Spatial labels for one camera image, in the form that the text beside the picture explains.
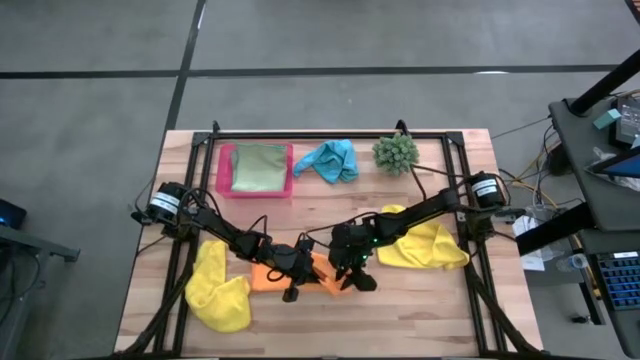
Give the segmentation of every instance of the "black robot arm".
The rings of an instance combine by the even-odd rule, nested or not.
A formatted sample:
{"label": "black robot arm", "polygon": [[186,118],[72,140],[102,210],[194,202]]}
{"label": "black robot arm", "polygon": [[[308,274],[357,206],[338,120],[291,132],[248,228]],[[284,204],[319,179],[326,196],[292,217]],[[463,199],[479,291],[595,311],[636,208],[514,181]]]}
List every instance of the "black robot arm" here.
{"label": "black robot arm", "polygon": [[471,185],[475,203],[478,208],[471,208],[460,203],[457,189],[444,189],[437,195],[423,200],[399,213],[380,213],[362,218],[361,224],[355,220],[335,225],[331,231],[329,244],[329,262],[337,269],[337,280],[347,276],[343,288],[355,285],[360,291],[373,291],[377,285],[362,268],[367,259],[373,255],[373,249],[388,246],[406,235],[413,226],[450,212],[464,212],[473,217],[468,226],[474,231],[483,224],[484,233],[492,230],[491,215],[505,205],[504,196],[494,176],[478,173],[465,179]]}
{"label": "black robot arm", "polygon": [[[215,235],[229,245],[229,250],[238,258],[264,264],[291,278],[291,286],[285,291],[283,300],[295,301],[297,285],[317,281],[313,274],[311,250],[313,241],[299,239],[295,246],[273,244],[265,233],[254,230],[244,231],[226,221],[220,214],[215,199],[206,193],[215,204],[212,209],[195,197],[201,189],[190,189],[178,183],[163,183],[149,202],[147,209],[132,214],[143,225],[164,224],[163,234],[178,238],[192,228],[204,230]],[[195,201],[195,206],[187,205]]]}

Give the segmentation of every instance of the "pink tray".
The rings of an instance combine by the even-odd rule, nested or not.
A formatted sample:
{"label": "pink tray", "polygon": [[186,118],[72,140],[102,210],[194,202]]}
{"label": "pink tray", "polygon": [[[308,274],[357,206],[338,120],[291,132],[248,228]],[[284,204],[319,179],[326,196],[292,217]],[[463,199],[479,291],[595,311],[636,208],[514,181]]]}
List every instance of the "pink tray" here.
{"label": "pink tray", "polygon": [[231,165],[231,153],[236,149],[235,144],[223,145],[220,148],[218,159],[218,174],[216,177],[216,191],[226,198],[286,198],[291,196],[293,190],[293,145],[287,147],[287,174],[284,181],[284,190],[265,192],[236,192],[231,191],[233,182],[233,167]]}

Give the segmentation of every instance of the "green plant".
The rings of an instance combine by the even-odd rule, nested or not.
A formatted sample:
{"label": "green plant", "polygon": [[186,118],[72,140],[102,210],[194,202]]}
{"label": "green plant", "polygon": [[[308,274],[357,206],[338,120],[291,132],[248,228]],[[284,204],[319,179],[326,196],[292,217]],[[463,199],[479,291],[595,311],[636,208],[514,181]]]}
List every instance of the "green plant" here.
{"label": "green plant", "polygon": [[418,162],[418,156],[418,148],[411,136],[400,133],[391,138],[380,138],[380,142],[373,145],[376,165],[395,176],[409,172],[411,165]]}

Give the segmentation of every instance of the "wooden table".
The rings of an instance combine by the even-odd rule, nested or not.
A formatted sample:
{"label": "wooden table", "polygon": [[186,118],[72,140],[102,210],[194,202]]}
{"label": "wooden table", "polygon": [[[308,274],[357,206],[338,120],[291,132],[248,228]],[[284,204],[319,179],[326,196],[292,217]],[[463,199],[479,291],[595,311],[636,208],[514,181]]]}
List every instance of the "wooden table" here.
{"label": "wooden table", "polygon": [[[497,172],[487,130],[464,133],[471,173]],[[164,142],[154,191],[166,181],[183,182],[192,131],[170,131]],[[214,191],[220,146],[216,141],[209,190]],[[283,140],[260,140],[283,143]],[[421,195],[410,175],[398,178],[378,171],[371,150],[373,140],[353,140],[360,176],[352,183],[330,185],[313,170],[294,180],[289,199],[224,199],[216,195],[222,214],[232,224],[246,228],[260,215],[269,215],[269,234],[276,242],[295,243],[305,229],[344,221],[365,211],[379,211],[385,204],[410,205]],[[319,146],[319,140],[292,140],[294,161]],[[444,170],[441,144],[416,140],[420,165]],[[198,171],[203,155],[200,154]],[[443,175],[418,172],[428,196],[448,187]],[[456,235],[454,217],[434,221]],[[159,237],[159,226],[144,230],[140,246]],[[507,227],[500,227],[510,232]],[[328,240],[328,233],[318,235]],[[212,238],[201,235],[201,240]],[[171,242],[145,251],[135,263],[122,317],[116,350],[126,348],[158,309],[167,272]],[[542,348],[529,291],[516,244],[495,237],[487,242],[498,301],[514,325],[534,346]],[[250,264],[227,256],[227,279],[249,276]],[[375,256],[367,271],[378,282],[375,292],[342,297],[301,292],[295,303],[284,303],[282,293],[250,295],[252,323],[244,331],[221,334],[205,327],[189,314],[183,356],[463,356],[477,354],[467,287],[462,270],[402,269],[380,265]],[[177,306],[169,322],[167,348],[173,339]],[[494,344],[490,320],[483,310],[487,339]]]}

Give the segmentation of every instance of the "orange cloth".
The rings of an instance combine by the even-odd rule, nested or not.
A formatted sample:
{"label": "orange cloth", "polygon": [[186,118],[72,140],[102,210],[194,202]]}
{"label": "orange cloth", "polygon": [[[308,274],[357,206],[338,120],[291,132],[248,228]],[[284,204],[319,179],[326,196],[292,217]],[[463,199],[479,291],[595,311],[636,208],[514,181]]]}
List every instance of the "orange cloth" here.
{"label": "orange cloth", "polygon": [[[345,278],[340,281],[336,281],[336,269],[329,263],[329,258],[326,255],[311,253],[313,258],[313,271],[321,278],[319,284],[304,284],[299,286],[298,289],[302,291],[328,291],[332,295],[340,295],[351,292],[351,287],[340,290]],[[291,284],[291,278],[288,276],[283,277],[278,281],[270,281],[267,279],[267,273],[271,270],[270,267],[262,264],[251,264],[251,290],[259,292],[267,291],[281,291],[285,290]],[[271,278],[275,279],[280,277],[280,273],[274,271],[271,273]]]}

